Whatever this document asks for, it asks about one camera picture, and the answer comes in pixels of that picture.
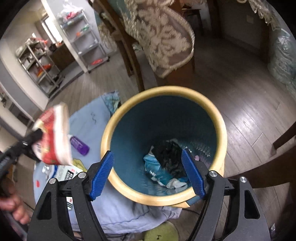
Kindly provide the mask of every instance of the purple tube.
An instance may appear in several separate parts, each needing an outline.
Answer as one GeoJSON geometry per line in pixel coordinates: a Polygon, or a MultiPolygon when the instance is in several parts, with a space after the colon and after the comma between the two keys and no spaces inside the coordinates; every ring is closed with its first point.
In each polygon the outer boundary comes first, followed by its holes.
{"type": "Polygon", "coordinates": [[[75,136],[68,135],[71,145],[83,156],[89,152],[89,146],[75,136]]]}

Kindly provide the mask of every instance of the wall outlet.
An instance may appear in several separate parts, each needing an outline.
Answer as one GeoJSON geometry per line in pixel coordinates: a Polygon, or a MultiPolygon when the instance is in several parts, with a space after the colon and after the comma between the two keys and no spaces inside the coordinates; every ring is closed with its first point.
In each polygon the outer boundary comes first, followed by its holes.
{"type": "Polygon", "coordinates": [[[252,17],[250,15],[247,15],[247,22],[251,23],[251,24],[254,24],[254,17],[252,17]]]}

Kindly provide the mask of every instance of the window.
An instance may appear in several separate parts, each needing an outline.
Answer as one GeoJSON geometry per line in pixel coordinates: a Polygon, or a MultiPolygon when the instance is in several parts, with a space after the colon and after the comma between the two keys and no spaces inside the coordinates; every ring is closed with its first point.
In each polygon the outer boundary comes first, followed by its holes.
{"type": "Polygon", "coordinates": [[[59,34],[59,31],[49,17],[45,18],[42,21],[42,26],[53,43],[57,43],[63,40],[61,35],[59,34]]]}

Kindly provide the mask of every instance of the green round object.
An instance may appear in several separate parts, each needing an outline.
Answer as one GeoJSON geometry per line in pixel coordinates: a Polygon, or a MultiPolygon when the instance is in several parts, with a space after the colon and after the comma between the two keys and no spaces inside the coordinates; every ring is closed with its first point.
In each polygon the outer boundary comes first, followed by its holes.
{"type": "Polygon", "coordinates": [[[175,226],[166,221],[145,233],[144,241],[178,241],[179,234],[175,226]]]}

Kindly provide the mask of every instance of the screw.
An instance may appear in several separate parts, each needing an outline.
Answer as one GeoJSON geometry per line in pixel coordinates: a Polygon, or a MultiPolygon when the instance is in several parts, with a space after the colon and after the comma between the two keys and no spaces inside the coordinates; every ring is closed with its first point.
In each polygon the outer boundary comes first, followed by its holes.
{"type": "Polygon", "coordinates": [[[215,171],[209,171],[209,174],[210,174],[211,177],[216,177],[216,176],[218,176],[218,173],[215,172],[215,171]]]}
{"type": "Polygon", "coordinates": [[[78,174],[79,178],[85,178],[86,177],[86,173],[85,172],[81,172],[78,174]]]}
{"type": "Polygon", "coordinates": [[[246,183],[247,182],[247,179],[245,177],[240,177],[239,180],[242,182],[242,183],[246,183]]]}
{"type": "Polygon", "coordinates": [[[51,178],[51,179],[49,180],[49,183],[50,183],[50,184],[54,184],[54,183],[55,183],[55,178],[51,178]]]}

